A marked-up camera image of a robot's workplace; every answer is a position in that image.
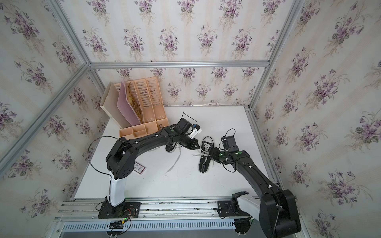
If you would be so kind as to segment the yellow wanted poster book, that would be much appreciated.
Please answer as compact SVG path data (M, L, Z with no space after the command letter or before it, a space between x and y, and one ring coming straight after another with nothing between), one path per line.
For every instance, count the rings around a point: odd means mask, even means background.
M132 109L134 110L134 113L137 116L137 118L141 124L143 122L142 112L141 112L138 96L137 96L137 93L135 91L135 86L131 81L127 82L126 86L127 86L127 89L126 89L127 100L129 102L130 106L132 107Z

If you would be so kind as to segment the small circuit board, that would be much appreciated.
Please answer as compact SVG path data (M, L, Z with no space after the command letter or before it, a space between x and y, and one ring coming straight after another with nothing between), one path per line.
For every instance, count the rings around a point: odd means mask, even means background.
M110 230L124 229L124 226L125 226L124 221L116 221L116 222L111 222L109 224L109 229Z

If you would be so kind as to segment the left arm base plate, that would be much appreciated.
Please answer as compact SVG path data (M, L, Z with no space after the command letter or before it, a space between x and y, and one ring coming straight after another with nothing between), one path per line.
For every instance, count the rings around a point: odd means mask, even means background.
M98 211L98 219L117 219L117 218L137 218L139 216L141 203L139 202L122 202L113 207L105 198L104 201L98 203L95 207Z

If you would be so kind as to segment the aluminium rail frame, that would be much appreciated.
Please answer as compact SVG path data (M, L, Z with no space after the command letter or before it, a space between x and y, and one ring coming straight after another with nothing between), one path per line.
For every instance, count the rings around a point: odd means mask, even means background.
M55 15L60 27L63 29L69 41L74 44L74 49L79 52L86 71L75 74L75 78L83 76L85 73L93 80L99 93L105 92L105 85L101 81L97 73L98 69L116 69L116 68L180 68L180 67L263 67L263 72L259 84L251 97L248 106L244 106L247 121L257 143L260 157L263 161L267 174L273 183L279 187L283 187L281 178L275 163L270 159L270 153L264 144L264 139L260 137L260 129L257 119L254 116L254 106L257 103L260 93L263 90L265 78L269 76L270 69L275 65L275 58L280 55L281 46L286 41L286 36L291 31L291 26L296 19L296 15L301 9L303 1L293 1L291 8L287 14L285 23L280 31L280 36L275 44L270 59L264 60L204 60L204 61L141 61L141 62L92 62L79 43L79 37L75 33L67 14L64 11L60 1L47 1L48 7ZM173 229L175 231L187 229L187 225L193 225L197 221L216 221L221 225L224 220L217 215L217 201L219 197L168 197L168 198L131 198L130 202L140 201L143 209L140 210L141 217L138 221L143 224L160 223L165 226L161 228L163 231ZM60 217L56 217L53 224L46 235L48 238L62 238L64 233L69 232L95 232L95 228L102 229L106 227L109 220L100 220L95 217L95 211L90 208L97 201L96 198L78 199L67 201L62 205L77 207L72 210L59 211Z

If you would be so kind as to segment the pink folder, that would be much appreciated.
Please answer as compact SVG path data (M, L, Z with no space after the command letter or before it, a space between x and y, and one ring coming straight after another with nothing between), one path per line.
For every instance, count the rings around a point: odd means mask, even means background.
M137 126L141 124L140 119L134 109L134 99L132 98L129 100L128 89L126 88L126 83L124 81L121 81L120 83L117 108L131 126Z

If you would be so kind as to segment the black canvas sneaker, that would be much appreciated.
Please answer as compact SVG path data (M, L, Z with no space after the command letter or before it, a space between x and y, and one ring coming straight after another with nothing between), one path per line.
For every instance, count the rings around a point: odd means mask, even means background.
M179 154L175 160L175 162L173 163L173 165L166 171L166 174L171 172L173 170L173 168L176 166L176 164L178 163L180 157L181 157L181 147L180 146L177 146L177 143L174 143L174 144L168 144L166 145L165 147L165 150L168 152L168 153L172 153L174 152L176 149L179 149Z
M204 174L208 171L213 150L214 150L213 138L211 136L206 136L201 142L200 153L199 155L197 155L200 157L200 161L198 165L198 171L200 173Z

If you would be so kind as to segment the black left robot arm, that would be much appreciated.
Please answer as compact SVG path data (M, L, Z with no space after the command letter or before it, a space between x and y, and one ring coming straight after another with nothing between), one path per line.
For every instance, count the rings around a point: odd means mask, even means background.
M161 146L175 147L176 144L198 150L200 145L195 136L201 133L199 125L192 126L192 132L183 131L177 125L167 126L160 131L137 139L121 137L106 157L107 169L111 176L108 202L112 207L125 202L126 178L135 167L136 158Z

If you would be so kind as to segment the red card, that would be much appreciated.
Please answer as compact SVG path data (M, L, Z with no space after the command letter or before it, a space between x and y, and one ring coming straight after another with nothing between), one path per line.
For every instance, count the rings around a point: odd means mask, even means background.
M134 171L138 174L142 174L144 171L146 170L146 167L141 165L140 163L138 162L135 162L134 164Z

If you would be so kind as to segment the peach plastic file organizer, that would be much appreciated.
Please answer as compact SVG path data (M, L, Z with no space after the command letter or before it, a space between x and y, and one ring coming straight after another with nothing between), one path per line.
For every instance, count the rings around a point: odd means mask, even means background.
M137 126L120 129L120 137L135 139L154 134L169 126L159 81L156 76L131 81L138 96L143 122Z

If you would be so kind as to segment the beige folder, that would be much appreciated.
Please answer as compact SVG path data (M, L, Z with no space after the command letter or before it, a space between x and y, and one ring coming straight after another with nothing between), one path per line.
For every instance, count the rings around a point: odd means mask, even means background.
M131 124L125 119L117 107L119 92L110 82L101 98L101 109L112 119L120 129L129 128Z

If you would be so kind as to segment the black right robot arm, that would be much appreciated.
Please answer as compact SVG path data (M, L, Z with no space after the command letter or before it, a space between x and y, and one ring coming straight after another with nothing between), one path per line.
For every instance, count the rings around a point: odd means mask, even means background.
M254 199L248 192L232 194L229 201L218 201L220 218L252 217L259 221L268 238L283 238L301 231L301 222L296 199L290 190L282 190L270 181L254 164L246 151L228 151L214 148L211 159L232 165L254 189L259 197Z

